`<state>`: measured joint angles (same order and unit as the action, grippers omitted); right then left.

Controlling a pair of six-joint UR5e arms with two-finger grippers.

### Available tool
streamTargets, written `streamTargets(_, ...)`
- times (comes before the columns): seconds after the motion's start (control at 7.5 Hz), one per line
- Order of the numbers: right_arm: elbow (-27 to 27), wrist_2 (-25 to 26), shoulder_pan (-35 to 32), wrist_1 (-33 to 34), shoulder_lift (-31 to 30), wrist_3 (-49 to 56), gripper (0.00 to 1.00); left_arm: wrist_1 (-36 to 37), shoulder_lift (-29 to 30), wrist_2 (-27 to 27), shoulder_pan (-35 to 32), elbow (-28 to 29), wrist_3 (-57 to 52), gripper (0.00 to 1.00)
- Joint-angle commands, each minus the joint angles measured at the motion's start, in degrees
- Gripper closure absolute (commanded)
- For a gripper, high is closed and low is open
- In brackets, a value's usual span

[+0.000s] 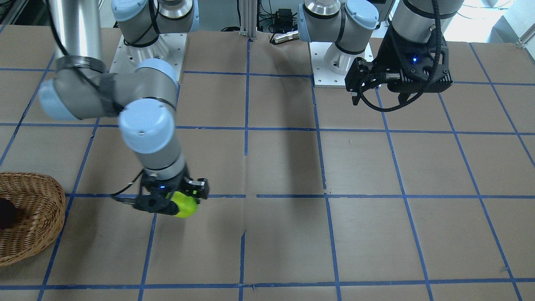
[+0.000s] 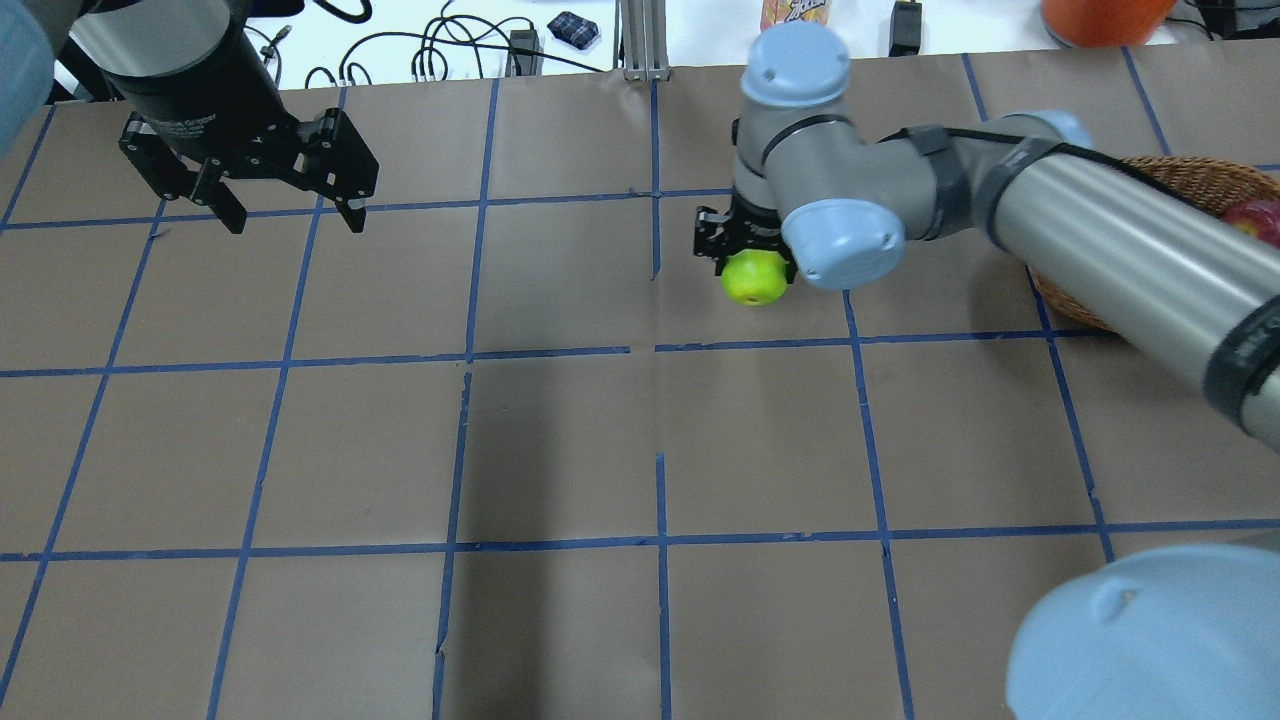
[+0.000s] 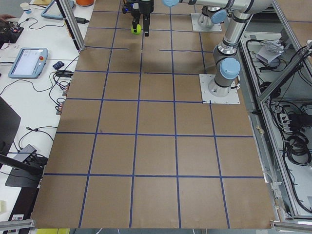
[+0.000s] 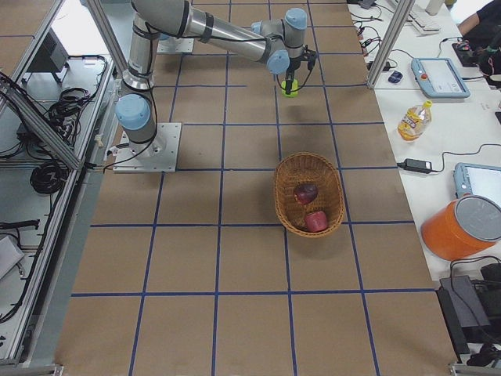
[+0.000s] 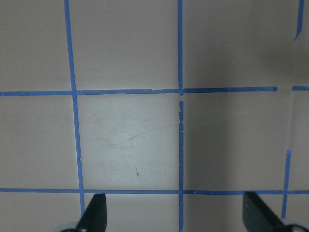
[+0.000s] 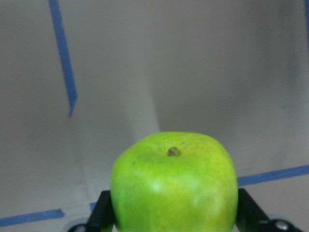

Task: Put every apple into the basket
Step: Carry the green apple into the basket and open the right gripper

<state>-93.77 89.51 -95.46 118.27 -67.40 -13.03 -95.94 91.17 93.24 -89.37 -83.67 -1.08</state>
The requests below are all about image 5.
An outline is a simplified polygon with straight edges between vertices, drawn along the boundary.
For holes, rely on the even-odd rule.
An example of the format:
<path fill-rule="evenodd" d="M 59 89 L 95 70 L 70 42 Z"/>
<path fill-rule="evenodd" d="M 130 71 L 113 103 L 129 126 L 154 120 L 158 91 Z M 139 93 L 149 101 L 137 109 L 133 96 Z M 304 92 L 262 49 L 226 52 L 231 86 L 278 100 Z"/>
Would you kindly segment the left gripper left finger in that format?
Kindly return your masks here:
<path fill-rule="evenodd" d="M 55 232 L 105 232 L 107 228 L 107 203 L 104 193 L 93 195 L 80 220 L 75 224 L 59 226 Z"/>

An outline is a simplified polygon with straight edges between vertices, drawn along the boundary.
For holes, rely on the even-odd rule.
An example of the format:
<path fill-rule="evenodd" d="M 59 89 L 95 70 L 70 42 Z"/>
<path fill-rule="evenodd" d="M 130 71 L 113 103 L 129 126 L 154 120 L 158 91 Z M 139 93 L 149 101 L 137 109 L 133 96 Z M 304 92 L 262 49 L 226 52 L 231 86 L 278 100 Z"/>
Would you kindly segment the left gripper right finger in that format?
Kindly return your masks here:
<path fill-rule="evenodd" d="M 242 222 L 248 232 L 307 232 L 308 228 L 284 223 L 253 191 L 243 193 Z"/>

